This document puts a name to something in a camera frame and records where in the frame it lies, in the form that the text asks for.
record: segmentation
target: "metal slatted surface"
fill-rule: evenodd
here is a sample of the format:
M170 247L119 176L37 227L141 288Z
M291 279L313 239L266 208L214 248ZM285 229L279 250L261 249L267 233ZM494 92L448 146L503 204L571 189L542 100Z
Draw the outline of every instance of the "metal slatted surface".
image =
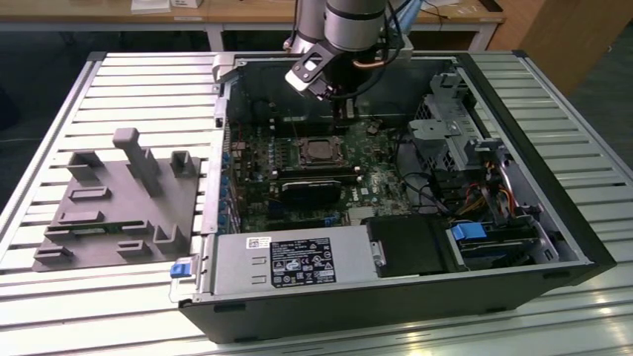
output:
M559 355L627 353L633 343L633 188L584 125L539 79L506 53L475 55L486 77L619 265L515 311L428 320L266 343L217 346L169 301L169 263L37 274L31 253L70 175L70 152L95 149L123 159L109 143L118 125L145 134L155 157L186 149L205 156L211 128L213 56L110 54L66 118L46 173L0 261L0 354L106 355ZM138 87L154 86L137 96ZM205 189L203 177L199 188ZM195 211L203 197L197 198ZM199 229L199 216L193 230Z

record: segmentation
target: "power supply label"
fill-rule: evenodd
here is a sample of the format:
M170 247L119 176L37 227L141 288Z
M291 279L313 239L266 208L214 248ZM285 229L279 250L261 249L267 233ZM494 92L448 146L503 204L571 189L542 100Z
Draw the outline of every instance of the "power supply label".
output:
M329 237L270 242L270 275L274 288L334 283Z

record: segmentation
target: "wooden cabinet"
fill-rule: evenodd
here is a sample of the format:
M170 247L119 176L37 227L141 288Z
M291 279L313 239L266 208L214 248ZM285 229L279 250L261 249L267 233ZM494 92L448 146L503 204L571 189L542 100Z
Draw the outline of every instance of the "wooden cabinet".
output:
M520 49L563 94L582 82L631 20L631 0L496 0L504 23L488 50Z

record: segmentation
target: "floor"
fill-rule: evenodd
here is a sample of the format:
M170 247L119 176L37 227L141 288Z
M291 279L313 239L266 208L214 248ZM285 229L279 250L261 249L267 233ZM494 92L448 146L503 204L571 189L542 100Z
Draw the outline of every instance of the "floor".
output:
M283 39L277 34L274 43ZM17 106L21 118L0 130L0 206L14 185L63 102L90 51L145 52L209 50L203 33L0 33L0 88ZM235 34L227 47L274 50L254 36ZM624 29L570 97L571 103L633 167L633 25ZM10 120L0 91L0 127Z

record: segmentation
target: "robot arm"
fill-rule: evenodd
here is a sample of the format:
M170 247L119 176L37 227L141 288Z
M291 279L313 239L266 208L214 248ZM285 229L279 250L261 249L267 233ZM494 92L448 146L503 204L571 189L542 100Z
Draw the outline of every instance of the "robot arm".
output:
M416 1L392 2L402 9ZM290 53L303 53L285 75L295 91L335 101L353 99L372 86L399 52L396 20L395 31L388 31L392 12L386 0L297 0L297 29L285 44ZM395 44L390 58L388 43Z

